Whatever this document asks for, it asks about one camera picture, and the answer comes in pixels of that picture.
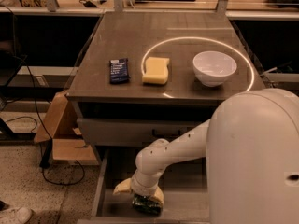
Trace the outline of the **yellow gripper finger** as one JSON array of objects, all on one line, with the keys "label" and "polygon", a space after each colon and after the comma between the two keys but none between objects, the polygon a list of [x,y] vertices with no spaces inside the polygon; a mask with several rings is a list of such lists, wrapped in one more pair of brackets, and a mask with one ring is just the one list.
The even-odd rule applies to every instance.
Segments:
[{"label": "yellow gripper finger", "polygon": [[157,189],[149,196],[149,199],[159,205],[164,205],[164,194],[160,187],[157,187]]},{"label": "yellow gripper finger", "polygon": [[113,190],[113,194],[114,195],[119,195],[122,193],[129,193],[131,194],[132,188],[131,188],[131,178],[127,178],[125,180],[123,180],[122,182],[120,182]]}]

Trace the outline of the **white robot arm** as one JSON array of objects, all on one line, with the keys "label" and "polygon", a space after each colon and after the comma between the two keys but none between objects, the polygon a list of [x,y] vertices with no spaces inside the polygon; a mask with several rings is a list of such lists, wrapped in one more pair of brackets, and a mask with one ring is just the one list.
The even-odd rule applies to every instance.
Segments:
[{"label": "white robot arm", "polygon": [[181,137],[159,139],[135,158],[116,193],[164,201],[158,181],[174,164],[206,158],[211,224],[299,224],[299,97],[246,91]]}]

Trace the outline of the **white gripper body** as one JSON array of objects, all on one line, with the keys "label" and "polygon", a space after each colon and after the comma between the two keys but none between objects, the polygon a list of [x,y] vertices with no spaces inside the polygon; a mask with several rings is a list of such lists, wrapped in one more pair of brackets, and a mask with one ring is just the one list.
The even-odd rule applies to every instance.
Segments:
[{"label": "white gripper body", "polygon": [[152,196],[158,188],[159,176],[145,175],[136,170],[131,179],[131,189],[141,196]]}]

